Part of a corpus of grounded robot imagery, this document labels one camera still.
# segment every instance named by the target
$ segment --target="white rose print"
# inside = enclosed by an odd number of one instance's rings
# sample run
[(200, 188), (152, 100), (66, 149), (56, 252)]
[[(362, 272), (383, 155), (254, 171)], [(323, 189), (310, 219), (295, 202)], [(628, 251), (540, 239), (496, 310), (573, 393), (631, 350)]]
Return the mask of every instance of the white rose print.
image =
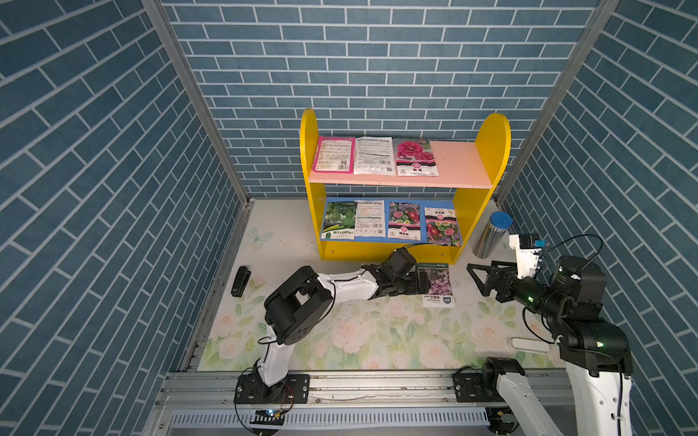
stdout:
[(332, 331), (332, 343), (345, 352), (358, 353), (359, 348), (369, 339), (366, 325), (353, 318), (337, 320)]

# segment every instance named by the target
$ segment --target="blue brick wallpaper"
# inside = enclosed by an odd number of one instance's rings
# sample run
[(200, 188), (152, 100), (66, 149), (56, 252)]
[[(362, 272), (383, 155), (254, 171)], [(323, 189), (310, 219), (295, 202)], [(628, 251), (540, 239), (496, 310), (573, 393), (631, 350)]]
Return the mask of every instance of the blue brick wallpaper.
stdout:
[(238, 209), (139, 0), (0, 1), (0, 435), (140, 432)]
[(512, 124), (513, 159), (597, 0), (163, 3), (247, 190), (296, 197), (306, 107), (324, 135), (435, 140), (473, 140), (500, 112)]
[[(638, 435), (698, 430), (698, 2), (621, 0), (505, 208), (517, 231), (606, 241)], [(577, 239), (563, 253), (590, 255)]]

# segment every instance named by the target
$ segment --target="floral mat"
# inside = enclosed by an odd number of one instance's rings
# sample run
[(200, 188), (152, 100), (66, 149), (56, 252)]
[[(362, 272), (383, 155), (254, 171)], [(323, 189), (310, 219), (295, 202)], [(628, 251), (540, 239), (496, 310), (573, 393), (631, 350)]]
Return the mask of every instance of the floral mat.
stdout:
[[(490, 204), (483, 216), (493, 211)], [(522, 306), (481, 296), (466, 271), (467, 263), (490, 262), (477, 259), (471, 250), (485, 221), (479, 223), (459, 263), (450, 267), (454, 308), (424, 308), (421, 296), (342, 303), (296, 344), (290, 369), (479, 368), (487, 356), (514, 357), (524, 368), (563, 367), (557, 347), (543, 355), (513, 352), (507, 345), (510, 338), (535, 338), (521, 321)], [(223, 295), (199, 371), (243, 370), (264, 356), (266, 347), (257, 344), (267, 328), (264, 300), (299, 267), (311, 265), (323, 273), (359, 268), (354, 262), (319, 259), (305, 200), (258, 200), (245, 235), (231, 280), (241, 265), (251, 270), (252, 278), (242, 298)], [(514, 251), (505, 242), (503, 238), (491, 259), (514, 260)], [(531, 329), (549, 339), (540, 319), (527, 316)]]

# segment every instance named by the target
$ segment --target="white object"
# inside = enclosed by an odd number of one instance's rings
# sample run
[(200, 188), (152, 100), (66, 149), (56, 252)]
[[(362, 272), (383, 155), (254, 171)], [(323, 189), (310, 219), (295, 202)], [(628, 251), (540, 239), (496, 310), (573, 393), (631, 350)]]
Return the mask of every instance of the white object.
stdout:
[[(276, 333), (272, 326), (267, 325), (268, 341), (276, 340)], [(262, 381), (267, 386), (279, 383), (288, 374), (288, 362), (291, 360), (294, 345), (278, 343), (269, 344), (269, 349), (264, 357), (264, 361), (259, 365), (259, 374)]]
[(517, 252), (517, 278), (533, 277), (540, 267), (542, 248), (522, 249), (519, 235), (509, 235), (509, 247)]
[(527, 353), (546, 354), (550, 351), (550, 345), (541, 340), (511, 338), (509, 339), (509, 348), (514, 351), (522, 351)]
[(581, 366), (565, 362), (574, 395), (574, 412), (577, 415), (579, 436), (618, 436), (618, 393), (623, 378), (623, 404), (621, 406), (621, 436), (631, 436), (630, 429), (630, 377), (619, 373), (600, 371), (591, 377)]
[(362, 136), (356, 139), (354, 174), (395, 175), (391, 137)]
[(356, 201), (354, 236), (385, 237), (385, 200)]
[[(378, 290), (376, 278), (365, 269), (343, 274), (318, 274), (318, 280), (332, 293), (335, 306), (349, 300), (368, 300)], [(269, 342), (276, 340), (276, 333), (270, 325), (267, 325), (267, 336), (270, 337)], [(293, 347), (295, 344), (269, 344), (264, 361), (258, 367), (260, 377), (267, 386), (279, 383), (286, 377)]]
[(354, 143), (352, 137), (320, 137), (315, 171), (351, 172)]
[[(624, 377), (620, 436), (631, 436), (630, 378), (607, 371), (600, 371), (599, 377), (591, 377), (588, 370), (570, 362), (565, 362), (565, 369), (570, 376), (574, 395), (577, 435), (618, 436), (618, 393), (621, 391), (620, 377)], [(500, 375), (497, 378), (497, 392), (514, 412), (526, 436), (562, 435), (541, 406), (526, 376), (519, 373)]]
[(526, 436), (562, 436), (558, 426), (533, 393), (525, 375), (519, 373), (500, 375), (497, 377), (497, 393), (504, 398), (507, 406), (514, 412)]

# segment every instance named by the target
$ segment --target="stainless steel canister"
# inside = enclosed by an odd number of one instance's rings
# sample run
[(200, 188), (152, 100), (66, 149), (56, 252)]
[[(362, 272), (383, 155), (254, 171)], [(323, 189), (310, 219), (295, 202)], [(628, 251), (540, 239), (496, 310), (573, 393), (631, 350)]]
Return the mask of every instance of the stainless steel canister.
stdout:
[(512, 225), (512, 217), (504, 212), (495, 212), (489, 217), (489, 222), (473, 248), (473, 254), (480, 259), (489, 257), (492, 249)]

